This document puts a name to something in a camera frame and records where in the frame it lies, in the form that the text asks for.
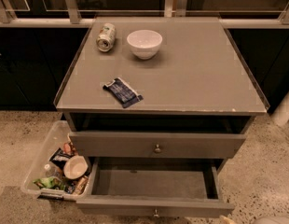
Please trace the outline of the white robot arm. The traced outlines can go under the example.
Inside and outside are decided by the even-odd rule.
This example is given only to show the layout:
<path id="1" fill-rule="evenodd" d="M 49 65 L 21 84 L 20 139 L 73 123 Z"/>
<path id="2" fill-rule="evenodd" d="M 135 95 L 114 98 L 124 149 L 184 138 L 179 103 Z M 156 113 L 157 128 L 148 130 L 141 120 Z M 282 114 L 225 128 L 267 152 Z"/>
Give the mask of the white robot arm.
<path id="1" fill-rule="evenodd" d="M 221 216 L 220 220 L 223 224 L 238 224 L 234 220 L 225 216 Z M 289 224 L 289 215 L 279 217 L 261 217 L 253 221 L 251 224 Z"/>

